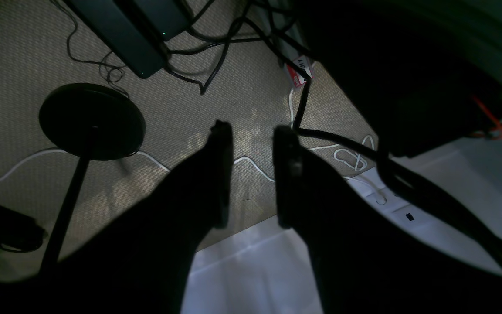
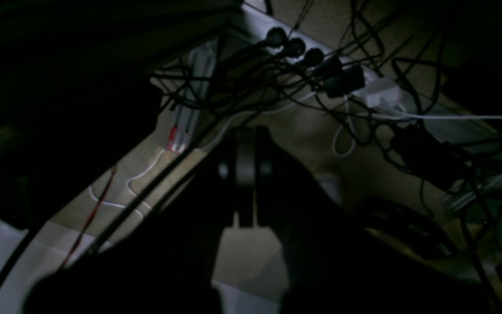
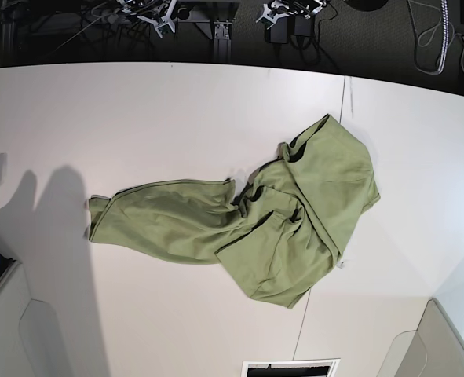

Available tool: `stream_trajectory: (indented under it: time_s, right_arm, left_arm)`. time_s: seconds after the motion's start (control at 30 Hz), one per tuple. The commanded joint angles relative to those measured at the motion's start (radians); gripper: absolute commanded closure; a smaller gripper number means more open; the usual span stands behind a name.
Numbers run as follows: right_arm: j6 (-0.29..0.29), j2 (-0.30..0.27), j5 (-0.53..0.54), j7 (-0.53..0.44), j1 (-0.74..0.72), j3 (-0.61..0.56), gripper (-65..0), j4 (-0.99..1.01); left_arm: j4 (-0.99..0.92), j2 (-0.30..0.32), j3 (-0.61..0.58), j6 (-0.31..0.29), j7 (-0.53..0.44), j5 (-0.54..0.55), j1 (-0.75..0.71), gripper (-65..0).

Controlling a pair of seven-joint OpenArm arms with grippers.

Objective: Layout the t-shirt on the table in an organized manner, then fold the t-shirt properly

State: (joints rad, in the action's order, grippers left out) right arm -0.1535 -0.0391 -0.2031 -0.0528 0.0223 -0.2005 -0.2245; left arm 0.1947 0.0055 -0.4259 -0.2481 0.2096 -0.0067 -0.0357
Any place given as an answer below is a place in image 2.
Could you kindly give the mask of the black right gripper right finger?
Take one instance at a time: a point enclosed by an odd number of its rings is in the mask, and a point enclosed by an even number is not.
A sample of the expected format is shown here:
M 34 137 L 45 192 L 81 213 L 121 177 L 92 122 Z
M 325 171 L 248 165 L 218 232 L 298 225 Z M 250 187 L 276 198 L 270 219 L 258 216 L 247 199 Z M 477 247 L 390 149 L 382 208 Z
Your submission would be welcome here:
M 256 129 L 258 215 L 282 248 L 290 287 L 281 314 L 489 314 L 480 284 L 396 252 L 338 207 L 297 159 Z

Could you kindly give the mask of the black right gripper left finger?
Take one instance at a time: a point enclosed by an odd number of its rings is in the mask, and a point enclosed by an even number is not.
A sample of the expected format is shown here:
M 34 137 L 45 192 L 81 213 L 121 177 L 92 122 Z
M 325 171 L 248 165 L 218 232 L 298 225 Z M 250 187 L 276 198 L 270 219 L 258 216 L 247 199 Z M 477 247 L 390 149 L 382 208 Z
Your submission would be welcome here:
M 229 133 L 189 175 L 188 185 L 155 208 L 129 236 L 78 258 L 30 290 L 26 314 L 221 314 L 212 274 L 220 239 L 233 222 L 228 182 L 219 166 L 233 160 Z

